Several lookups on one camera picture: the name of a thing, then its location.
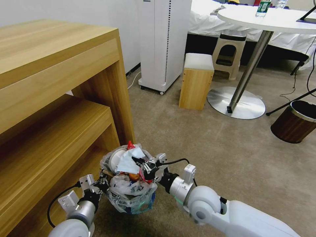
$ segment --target green label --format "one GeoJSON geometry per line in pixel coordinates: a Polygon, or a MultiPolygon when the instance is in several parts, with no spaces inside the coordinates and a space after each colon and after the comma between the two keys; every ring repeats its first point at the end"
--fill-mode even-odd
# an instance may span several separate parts
{"type": "Polygon", "coordinates": [[[271,4],[270,1],[261,1],[257,12],[266,13],[268,11],[270,4],[271,4]]]}

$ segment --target brown trash can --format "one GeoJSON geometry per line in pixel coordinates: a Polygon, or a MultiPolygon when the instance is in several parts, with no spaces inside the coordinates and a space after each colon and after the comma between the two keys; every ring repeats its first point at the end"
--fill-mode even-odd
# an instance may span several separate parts
{"type": "Polygon", "coordinates": [[[315,128],[316,105],[295,100],[271,125],[271,132],[285,142],[300,143],[315,128]]]}

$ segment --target carpet floor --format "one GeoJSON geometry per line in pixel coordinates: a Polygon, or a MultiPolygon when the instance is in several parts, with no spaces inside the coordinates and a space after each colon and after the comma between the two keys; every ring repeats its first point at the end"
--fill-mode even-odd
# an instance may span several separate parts
{"type": "MultiPolygon", "coordinates": [[[[212,88],[236,86],[216,72],[212,88]]],[[[138,69],[127,77],[130,85],[138,69]]],[[[310,70],[299,71],[296,91],[290,99],[306,93],[310,70]]],[[[315,76],[310,88],[316,87],[315,76]]],[[[227,117],[206,101],[202,111],[178,108],[180,76],[165,95],[140,90],[137,80],[129,89],[136,141],[152,155],[164,152],[168,161],[187,158],[196,166],[198,185],[214,189],[228,200],[239,200],[287,223],[301,236],[316,235],[316,131],[300,144],[276,138],[270,126],[283,110],[252,120],[227,117]]],[[[292,91],[294,77],[287,62],[257,68],[247,90],[263,98],[271,111],[287,102],[279,97],[292,91]]],[[[309,96],[305,100],[316,103],[309,96]]],[[[186,163],[170,166],[182,174],[186,163]]],[[[95,219],[94,237],[105,236],[224,236],[215,228],[194,224],[181,212],[175,199],[158,187],[153,209],[140,215],[119,213],[105,198],[95,219]]]]}

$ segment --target baseboard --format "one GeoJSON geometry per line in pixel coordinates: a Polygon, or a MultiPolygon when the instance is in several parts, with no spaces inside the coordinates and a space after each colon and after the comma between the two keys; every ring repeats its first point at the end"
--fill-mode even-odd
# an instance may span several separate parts
{"type": "Polygon", "coordinates": [[[139,67],[141,66],[141,63],[137,64],[135,67],[133,67],[130,71],[128,71],[125,76],[130,75],[132,72],[135,72],[139,67]]]}

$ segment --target round metal base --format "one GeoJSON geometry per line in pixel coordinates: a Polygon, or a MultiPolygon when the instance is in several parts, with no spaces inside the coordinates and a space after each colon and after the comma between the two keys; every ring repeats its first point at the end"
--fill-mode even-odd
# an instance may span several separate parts
{"type": "Polygon", "coordinates": [[[219,87],[207,94],[208,103],[218,112],[237,119],[255,119],[264,114],[266,107],[254,94],[244,91],[232,114],[227,112],[236,87],[219,87]]]}

